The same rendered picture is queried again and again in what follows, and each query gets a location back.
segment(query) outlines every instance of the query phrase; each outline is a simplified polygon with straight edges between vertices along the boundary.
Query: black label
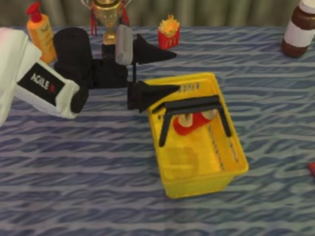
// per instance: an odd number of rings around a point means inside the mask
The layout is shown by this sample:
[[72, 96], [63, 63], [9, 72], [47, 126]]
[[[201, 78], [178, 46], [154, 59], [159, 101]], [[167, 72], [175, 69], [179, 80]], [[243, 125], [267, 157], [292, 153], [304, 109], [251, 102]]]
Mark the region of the black label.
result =
[[18, 85], [56, 106], [56, 97], [64, 87], [64, 82], [36, 63]]

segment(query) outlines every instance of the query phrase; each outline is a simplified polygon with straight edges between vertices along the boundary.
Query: gold trophy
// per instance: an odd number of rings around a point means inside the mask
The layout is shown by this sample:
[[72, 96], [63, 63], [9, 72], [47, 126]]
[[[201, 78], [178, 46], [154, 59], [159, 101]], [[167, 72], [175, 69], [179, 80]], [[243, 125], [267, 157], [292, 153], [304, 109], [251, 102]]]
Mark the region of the gold trophy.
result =
[[121, 0], [93, 0], [96, 18], [106, 27], [104, 45], [116, 44], [115, 26], [121, 16]]

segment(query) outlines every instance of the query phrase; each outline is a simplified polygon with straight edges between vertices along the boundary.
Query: mcdonald's logo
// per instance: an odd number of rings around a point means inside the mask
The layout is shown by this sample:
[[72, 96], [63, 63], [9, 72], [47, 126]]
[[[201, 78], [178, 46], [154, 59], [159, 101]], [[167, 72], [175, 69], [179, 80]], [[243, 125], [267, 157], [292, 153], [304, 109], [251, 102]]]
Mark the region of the mcdonald's logo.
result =
[[167, 41], [165, 42], [165, 48], [171, 47], [174, 44], [176, 44], [176, 36], [167, 39]]

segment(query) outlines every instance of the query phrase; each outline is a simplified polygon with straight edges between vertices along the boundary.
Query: yellow bin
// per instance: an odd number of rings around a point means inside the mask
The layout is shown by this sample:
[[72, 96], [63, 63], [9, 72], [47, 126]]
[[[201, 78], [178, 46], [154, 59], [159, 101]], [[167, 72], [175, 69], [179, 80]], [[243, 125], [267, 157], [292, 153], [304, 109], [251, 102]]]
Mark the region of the yellow bin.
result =
[[[223, 190], [232, 179], [248, 170], [248, 163], [213, 73], [146, 80], [149, 85], [180, 85], [181, 89], [148, 109], [157, 162], [165, 192], [169, 198], [183, 198]], [[165, 108], [153, 112], [159, 104], [218, 95], [231, 136], [227, 137], [220, 115], [186, 136], [169, 126], [167, 140], [159, 145]]]

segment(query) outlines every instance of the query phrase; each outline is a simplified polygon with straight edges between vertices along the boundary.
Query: robotic arm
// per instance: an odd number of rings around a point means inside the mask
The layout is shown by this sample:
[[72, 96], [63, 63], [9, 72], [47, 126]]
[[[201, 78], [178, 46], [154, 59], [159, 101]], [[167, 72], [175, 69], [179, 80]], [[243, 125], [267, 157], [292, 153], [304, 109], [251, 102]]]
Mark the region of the robotic arm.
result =
[[62, 118], [74, 119], [81, 112], [88, 89], [62, 77], [40, 57], [22, 30], [0, 28], [0, 126], [13, 97]]

